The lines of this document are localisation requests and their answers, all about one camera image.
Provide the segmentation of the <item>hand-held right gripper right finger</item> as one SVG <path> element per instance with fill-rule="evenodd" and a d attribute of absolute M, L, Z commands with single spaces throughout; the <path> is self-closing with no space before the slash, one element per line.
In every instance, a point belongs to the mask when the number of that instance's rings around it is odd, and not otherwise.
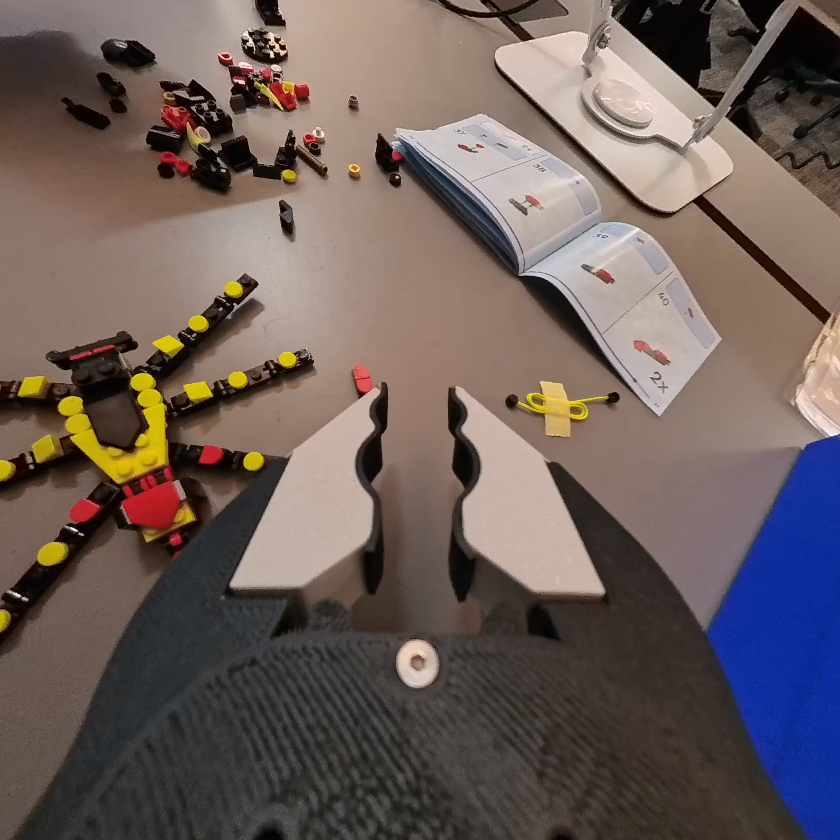
<path fill-rule="evenodd" d="M 557 465 L 461 386 L 448 389 L 457 601 L 600 602 L 606 588 L 555 480 Z"/>

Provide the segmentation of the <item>lego spider model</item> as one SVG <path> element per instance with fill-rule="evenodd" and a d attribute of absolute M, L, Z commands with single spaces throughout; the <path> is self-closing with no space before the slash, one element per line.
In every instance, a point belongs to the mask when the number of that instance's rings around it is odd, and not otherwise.
<path fill-rule="evenodd" d="M 242 275 L 228 282 L 184 330 L 153 342 L 154 352 L 132 365 L 128 354 L 138 342 L 125 331 L 68 350 L 54 350 L 46 360 L 70 375 L 68 382 L 44 376 L 2 381 L 2 406 L 27 405 L 56 409 L 66 434 L 47 435 L 14 458 L 1 463 L 2 485 L 13 485 L 79 459 L 97 468 L 101 480 L 69 513 L 55 539 L 37 552 L 35 561 L 2 592 L 2 644 L 58 582 L 109 519 L 119 529 L 138 533 L 145 543 L 158 543 L 175 558 L 201 523 L 198 501 L 186 469 L 223 469 L 256 474 L 274 457 L 215 445 L 174 443 L 172 421 L 189 417 L 273 382 L 310 370 L 310 350 L 283 351 L 213 383 L 196 381 L 166 397 L 160 384 L 198 351 L 250 295 L 258 282 Z"/>

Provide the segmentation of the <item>blue plastic bin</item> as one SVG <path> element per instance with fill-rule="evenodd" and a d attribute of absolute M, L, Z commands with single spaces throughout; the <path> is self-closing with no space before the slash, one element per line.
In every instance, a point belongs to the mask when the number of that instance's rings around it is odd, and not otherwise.
<path fill-rule="evenodd" d="M 708 636 L 775 788 L 838 839 L 838 436 L 803 448 Z"/>

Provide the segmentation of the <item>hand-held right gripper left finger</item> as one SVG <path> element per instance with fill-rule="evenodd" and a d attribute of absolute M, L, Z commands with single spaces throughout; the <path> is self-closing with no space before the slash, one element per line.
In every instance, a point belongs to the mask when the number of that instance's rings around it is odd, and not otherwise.
<path fill-rule="evenodd" d="M 382 469 L 388 387 L 374 386 L 297 446 L 234 572 L 235 595 L 290 596 L 351 607 L 384 570 Z"/>

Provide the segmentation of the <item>yellow tape piece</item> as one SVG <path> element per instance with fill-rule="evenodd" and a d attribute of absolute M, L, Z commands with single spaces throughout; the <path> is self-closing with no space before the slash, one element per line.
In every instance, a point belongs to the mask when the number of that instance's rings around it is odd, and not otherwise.
<path fill-rule="evenodd" d="M 552 438 L 571 436 L 571 401 L 558 382 L 541 381 L 544 433 Z"/>

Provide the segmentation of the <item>black office chair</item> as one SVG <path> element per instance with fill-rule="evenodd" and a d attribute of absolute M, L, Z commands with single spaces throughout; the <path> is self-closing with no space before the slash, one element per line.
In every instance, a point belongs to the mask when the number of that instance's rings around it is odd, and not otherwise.
<path fill-rule="evenodd" d="M 762 34 L 775 2 L 716 2 L 700 91 L 723 93 Z M 802 8 L 749 82 L 732 120 L 804 182 L 838 180 L 838 37 Z"/>

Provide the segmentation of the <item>black round lego plate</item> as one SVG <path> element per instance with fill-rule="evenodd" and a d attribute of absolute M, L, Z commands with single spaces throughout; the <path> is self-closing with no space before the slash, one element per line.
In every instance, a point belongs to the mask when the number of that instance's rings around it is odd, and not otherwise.
<path fill-rule="evenodd" d="M 284 39 L 268 29 L 247 29 L 240 37 L 240 45 L 248 58 L 260 64 L 280 64 L 288 58 Z"/>

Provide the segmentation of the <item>lego instruction booklet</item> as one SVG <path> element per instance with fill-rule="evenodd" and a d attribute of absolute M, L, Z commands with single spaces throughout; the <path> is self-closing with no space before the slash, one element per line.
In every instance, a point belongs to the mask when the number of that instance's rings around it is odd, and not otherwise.
<path fill-rule="evenodd" d="M 658 417 L 721 337 L 653 236 L 602 221 L 587 178 L 480 113 L 395 130 L 394 147 L 518 277 L 547 282 Z"/>

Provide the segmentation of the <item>pile of loose lego pieces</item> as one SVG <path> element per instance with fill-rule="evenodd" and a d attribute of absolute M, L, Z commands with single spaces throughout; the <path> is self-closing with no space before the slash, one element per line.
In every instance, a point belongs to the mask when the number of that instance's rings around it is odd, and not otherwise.
<path fill-rule="evenodd" d="M 229 108 L 226 97 L 199 80 L 166 79 L 153 62 L 135 67 L 117 56 L 106 68 L 75 41 L 62 45 L 64 64 L 49 73 L 49 100 L 72 96 L 61 102 L 65 117 L 57 106 L 50 112 L 57 121 L 39 167 L 51 206 L 85 239 L 190 219 L 205 240 L 262 249 L 263 241 L 281 236 L 270 199 L 290 201 L 303 224 L 298 236 L 317 245 L 383 238 L 397 229 L 392 219 L 404 215 L 404 201 L 372 168 L 360 182 L 341 181 L 335 167 L 324 177 L 304 175 L 299 186 L 282 173 L 303 168 L 302 159 L 280 163 L 274 180 L 252 175 L 253 168 L 268 173 L 275 148 L 283 152 L 293 133 L 301 144 L 308 138 L 302 121 L 280 116 L 276 78 L 258 71 L 253 88 L 236 68 Z"/>

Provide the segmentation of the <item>white metal document stand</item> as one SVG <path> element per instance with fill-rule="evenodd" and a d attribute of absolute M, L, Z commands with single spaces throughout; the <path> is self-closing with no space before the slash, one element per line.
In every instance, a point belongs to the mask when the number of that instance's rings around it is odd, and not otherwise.
<path fill-rule="evenodd" d="M 609 2 L 595 2 L 588 33 L 500 47 L 504 78 L 568 134 L 646 207 L 673 214 L 733 172 L 730 155 L 711 138 L 754 70 L 795 12 L 813 2 L 783 2 L 719 104 L 689 119 L 611 47 Z"/>

